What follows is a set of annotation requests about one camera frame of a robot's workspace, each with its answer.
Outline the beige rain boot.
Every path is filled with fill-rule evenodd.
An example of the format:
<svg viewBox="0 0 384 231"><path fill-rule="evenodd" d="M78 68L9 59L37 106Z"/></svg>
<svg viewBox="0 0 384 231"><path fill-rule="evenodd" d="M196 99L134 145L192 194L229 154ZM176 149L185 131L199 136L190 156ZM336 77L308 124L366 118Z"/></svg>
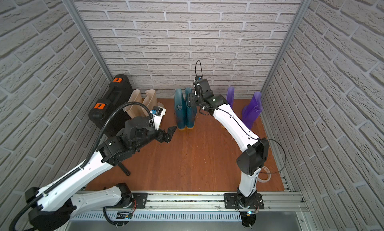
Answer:
<svg viewBox="0 0 384 231"><path fill-rule="evenodd" d="M146 90L146 97L143 100L143 105L145 105L149 111L153 110L154 106L164 108L165 106L158 102L157 94L154 89Z"/></svg>
<svg viewBox="0 0 384 231"><path fill-rule="evenodd" d="M141 96L140 90L136 89L132 92L129 102L139 102L142 103L143 99ZM125 112L130 116L130 118L135 118L138 116L145 117L147 116L147 112L140 105L130 105L125 107Z"/></svg>

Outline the teal rain boot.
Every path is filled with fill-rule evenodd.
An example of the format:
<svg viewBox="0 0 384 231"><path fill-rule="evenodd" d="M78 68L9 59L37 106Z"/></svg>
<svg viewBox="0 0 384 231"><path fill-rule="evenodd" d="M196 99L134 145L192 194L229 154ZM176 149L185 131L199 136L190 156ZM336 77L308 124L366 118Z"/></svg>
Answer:
<svg viewBox="0 0 384 231"><path fill-rule="evenodd" d="M183 96L183 92L181 89L175 90L175 118L177 122L177 128L179 130L185 130L187 125L187 108L186 108L186 101Z"/></svg>
<svg viewBox="0 0 384 231"><path fill-rule="evenodd" d="M185 96L186 96L186 105L187 105L187 110L186 110L186 115L187 115L187 122L186 122L186 127L188 129L193 129L195 126L195 119L196 119L196 114L197 114L197 108L195 106L191 106L188 103L189 100L189 95L192 93L192 89L190 87L187 87L185 89Z"/></svg>

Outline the purple rain boot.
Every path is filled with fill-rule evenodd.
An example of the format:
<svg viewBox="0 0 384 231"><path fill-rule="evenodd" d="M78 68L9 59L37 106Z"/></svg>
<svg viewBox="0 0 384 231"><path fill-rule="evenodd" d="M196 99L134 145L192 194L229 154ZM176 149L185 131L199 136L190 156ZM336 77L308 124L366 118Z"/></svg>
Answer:
<svg viewBox="0 0 384 231"><path fill-rule="evenodd" d="M231 108L233 108L233 104L234 104L234 94L235 94L235 88L233 86L230 86L227 90L226 100L228 104L231 106Z"/></svg>
<svg viewBox="0 0 384 231"><path fill-rule="evenodd" d="M261 99L262 94L260 92L255 92L250 103L242 110L242 122L249 129L252 129L254 122L258 119L263 110Z"/></svg>

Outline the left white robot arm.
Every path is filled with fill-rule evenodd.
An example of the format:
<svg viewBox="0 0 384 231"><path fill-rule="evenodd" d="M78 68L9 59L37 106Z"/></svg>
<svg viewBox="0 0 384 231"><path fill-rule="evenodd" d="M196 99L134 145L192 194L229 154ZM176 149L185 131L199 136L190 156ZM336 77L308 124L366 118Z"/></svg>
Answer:
<svg viewBox="0 0 384 231"><path fill-rule="evenodd" d="M176 126L164 131L160 129L160 121L160 117L135 117L126 121L116 136L97 144L85 161L63 177L45 187L27 190L27 205L11 221L9 229L16 230L16 224L24 213L28 213L33 231L54 231L70 218L93 209L133 206L132 192L125 183L85 195L77 192L104 172L121 166L124 160L152 141L169 143Z"/></svg>

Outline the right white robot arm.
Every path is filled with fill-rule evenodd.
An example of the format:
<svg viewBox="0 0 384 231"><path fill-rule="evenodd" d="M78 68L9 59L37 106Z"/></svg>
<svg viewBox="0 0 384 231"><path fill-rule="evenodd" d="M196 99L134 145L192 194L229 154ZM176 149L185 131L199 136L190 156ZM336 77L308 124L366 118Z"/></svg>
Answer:
<svg viewBox="0 0 384 231"><path fill-rule="evenodd" d="M254 134L234 113L222 95L214 95L207 79L196 76L193 82L194 94L187 97L187 105L199 106L213 116L229 132L242 154L237 158L241 170L238 195L243 205L249 203L257 193L257 178L267 161L269 141Z"/></svg>

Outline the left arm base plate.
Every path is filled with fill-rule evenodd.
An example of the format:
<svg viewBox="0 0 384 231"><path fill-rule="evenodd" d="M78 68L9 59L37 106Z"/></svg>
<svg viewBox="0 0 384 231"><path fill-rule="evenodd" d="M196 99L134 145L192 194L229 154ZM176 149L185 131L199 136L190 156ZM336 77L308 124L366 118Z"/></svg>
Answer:
<svg viewBox="0 0 384 231"><path fill-rule="evenodd" d="M147 203L148 193L134 192L129 196L123 197L117 205L107 206L107 209L144 209Z"/></svg>

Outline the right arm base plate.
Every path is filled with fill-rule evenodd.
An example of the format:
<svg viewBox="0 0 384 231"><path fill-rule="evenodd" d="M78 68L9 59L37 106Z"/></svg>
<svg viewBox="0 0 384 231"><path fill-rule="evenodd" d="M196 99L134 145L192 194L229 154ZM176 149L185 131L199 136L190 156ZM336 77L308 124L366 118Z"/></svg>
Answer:
<svg viewBox="0 0 384 231"><path fill-rule="evenodd" d="M263 210L265 208L262 195L254 193L244 197L241 193L225 193L224 203L226 209Z"/></svg>

